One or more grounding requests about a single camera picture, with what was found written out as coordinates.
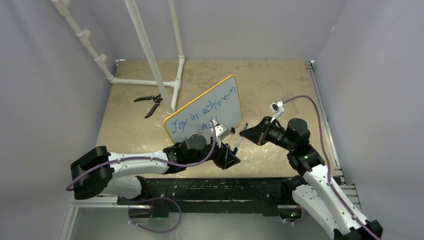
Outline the whiteboard marker pen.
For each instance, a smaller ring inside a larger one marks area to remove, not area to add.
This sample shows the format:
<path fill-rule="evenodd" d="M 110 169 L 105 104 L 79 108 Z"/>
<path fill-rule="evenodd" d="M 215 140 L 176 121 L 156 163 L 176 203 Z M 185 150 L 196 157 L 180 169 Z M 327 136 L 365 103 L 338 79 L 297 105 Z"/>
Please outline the whiteboard marker pen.
<path fill-rule="evenodd" d="M 246 123 L 244 124 L 243 129 L 242 129 L 241 131 L 246 130 L 246 129 L 248 128 L 248 126 L 249 126 L 249 124 L 246 122 Z M 239 146 L 240 146 L 240 144 L 241 144 L 242 139 L 243 139 L 243 137 L 240 135 L 240 136 L 239 136 L 239 138 L 238 138 L 238 140 L 237 140 L 237 142 L 236 142 L 236 144 L 235 144 L 235 147 L 234 147 L 234 149 L 233 149 L 233 151 L 232 151 L 232 153 L 233 153 L 234 155 L 236 155 L 236 154 L 237 154 L 237 152 L 238 152 L 238 149 L 239 149 Z"/>

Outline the yellow framed whiteboard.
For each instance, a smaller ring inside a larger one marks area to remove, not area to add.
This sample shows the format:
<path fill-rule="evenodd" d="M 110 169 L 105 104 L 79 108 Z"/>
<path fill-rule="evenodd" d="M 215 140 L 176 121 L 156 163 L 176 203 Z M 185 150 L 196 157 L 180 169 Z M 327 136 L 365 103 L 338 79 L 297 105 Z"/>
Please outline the yellow framed whiteboard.
<path fill-rule="evenodd" d="M 182 142 L 194 134 L 211 137 L 210 121 L 228 129 L 243 119 L 237 78 L 229 75 L 163 122 L 163 127 L 173 143 Z"/>

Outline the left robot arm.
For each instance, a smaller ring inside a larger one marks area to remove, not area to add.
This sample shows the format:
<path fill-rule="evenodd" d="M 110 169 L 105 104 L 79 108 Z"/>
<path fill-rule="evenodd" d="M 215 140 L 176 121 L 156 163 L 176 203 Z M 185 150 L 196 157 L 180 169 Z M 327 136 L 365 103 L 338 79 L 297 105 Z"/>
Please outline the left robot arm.
<path fill-rule="evenodd" d="M 73 192 L 77 200 L 116 195 L 142 205 L 148 201 L 149 191 L 139 175 L 176 174 L 207 161 L 222 170 L 241 162 L 229 144 L 218 137 L 207 140 L 199 134 L 151 153 L 125 155 L 97 146 L 70 165 L 72 181 L 65 189 Z"/>

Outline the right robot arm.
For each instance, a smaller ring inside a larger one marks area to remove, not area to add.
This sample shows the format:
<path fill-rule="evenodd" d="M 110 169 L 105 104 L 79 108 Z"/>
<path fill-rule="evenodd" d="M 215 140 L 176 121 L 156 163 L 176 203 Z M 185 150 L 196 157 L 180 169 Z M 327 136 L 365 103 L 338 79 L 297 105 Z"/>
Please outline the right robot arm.
<path fill-rule="evenodd" d="M 281 184 L 280 196 L 296 202 L 325 230 L 332 240 L 379 240 L 383 228 L 370 221 L 347 197 L 331 175 L 323 158 L 310 144 L 305 120 L 292 118 L 283 128 L 266 116 L 239 135 L 258 146 L 272 143 L 288 151 L 287 159 L 297 175 Z"/>

